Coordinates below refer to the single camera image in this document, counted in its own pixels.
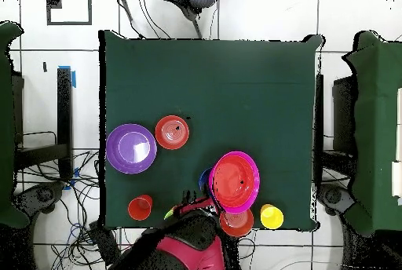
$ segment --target purple plate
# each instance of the purple plate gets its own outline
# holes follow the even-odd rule
[[[143,126],[127,123],[109,134],[106,156],[111,165],[120,172],[141,173],[156,157],[156,141]]]

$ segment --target red cup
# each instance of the red cup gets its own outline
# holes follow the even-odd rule
[[[147,219],[151,213],[152,197],[149,195],[140,195],[133,199],[128,207],[129,215],[136,221]]]

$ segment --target white tile floor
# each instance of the white tile floor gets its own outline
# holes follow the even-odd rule
[[[62,0],[63,9],[52,10],[59,20],[86,18],[82,4],[86,0]],[[138,5],[128,0],[137,29],[147,37],[155,37]],[[402,35],[400,21],[402,0],[221,0],[220,39],[301,41],[306,35],[320,33],[326,39],[322,53],[324,75],[324,133],[332,135],[332,83],[337,78],[352,74],[341,56],[351,50],[354,35],[362,30],[377,31],[383,38],[395,40]],[[195,38],[196,32],[175,5],[160,0],[146,0],[152,19],[172,38]],[[216,5],[203,10],[199,26],[204,38],[217,38],[217,13],[211,27]],[[98,132],[98,38],[100,29],[114,30],[127,38],[137,35],[130,27],[124,10],[115,0],[92,0],[92,25],[46,25],[45,0],[0,0],[0,21],[11,20],[21,24],[24,33],[10,46],[10,57],[16,70],[25,77],[24,132],[57,131],[56,76],[58,66],[69,65],[76,71],[73,88],[74,154],[99,148]],[[47,72],[43,70],[46,62]],[[26,146],[51,144],[51,134],[25,137]],[[330,138],[324,147],[332,148]],[[78,157],[75,166],[80,165]],[[84,174],[95,176],[93,164]],[[19,173],[18,188],[29,187],[39,177]],[[85,185],[77,184],[79,190]],[[99,191],[91,189],[94,199],[86,199],[89,221],[99,214]],[[76,198],[71,191],[62,197],[69,209],[69,217],[77,221]],[[55,255],[50,249],[60,249],[67,242],[70,224],[61,203],[48,214],[41,214],[35,228],[35,256],[39,270],[50,270]],[[293,231],[252,231],[256,250],[253,256],[242,259],[243,270],[338,270],[342,263],[342,228],[338,218],[325,214],[318,203],[316,208],[320,228],[312,233]],[[118,231],[116,239],[122,248],[132,243],[142,229]],[[249,241],[239,247],[241,257],[253,250]],[[94,270],[104,270],[97,265]]]

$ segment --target yellow cup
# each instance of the yellow cup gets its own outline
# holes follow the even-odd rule
[[[261,223],[271,230],[280,228],[283,223],[283,213],[272,204],[265,204],[260,211]]]

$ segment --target cup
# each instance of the cup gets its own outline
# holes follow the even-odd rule
[[[152,197],[149,195],[140,195],[130,202],[128,211],[131,218],[136,221],[143,221],[148,218],[151,208]]]
[[[283,213],[272,204],[265,204],[260,211],[261,223],[271,230],[280,228],[283,223]]]

